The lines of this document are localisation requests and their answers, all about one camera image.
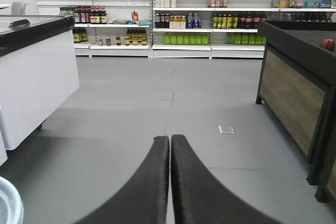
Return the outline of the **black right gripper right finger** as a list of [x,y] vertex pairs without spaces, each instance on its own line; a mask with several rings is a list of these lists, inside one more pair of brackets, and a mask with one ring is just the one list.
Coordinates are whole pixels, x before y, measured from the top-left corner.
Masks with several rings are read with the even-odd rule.
[[171,186],[176,223],[277,223],[222,185],[180,134],[171,138]]

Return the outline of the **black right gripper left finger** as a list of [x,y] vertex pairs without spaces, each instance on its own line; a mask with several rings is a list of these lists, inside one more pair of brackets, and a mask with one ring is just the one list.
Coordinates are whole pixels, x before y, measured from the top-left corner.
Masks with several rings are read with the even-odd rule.
[[157,136],[131,178],[103,205],[77,223],[166,223],[170,144]]

